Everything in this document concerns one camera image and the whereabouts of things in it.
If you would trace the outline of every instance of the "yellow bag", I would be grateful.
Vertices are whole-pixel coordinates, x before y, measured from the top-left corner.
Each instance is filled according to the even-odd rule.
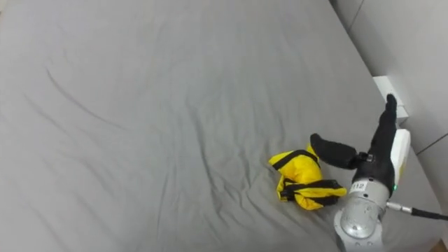
[[[307,150],[275,155],[269,163],[281,173],[276,189],[281,201],[296,201],[306,210],[315,210],[336,204],[347,193],[336,180],[322,179],[319,157],[310,145]]]

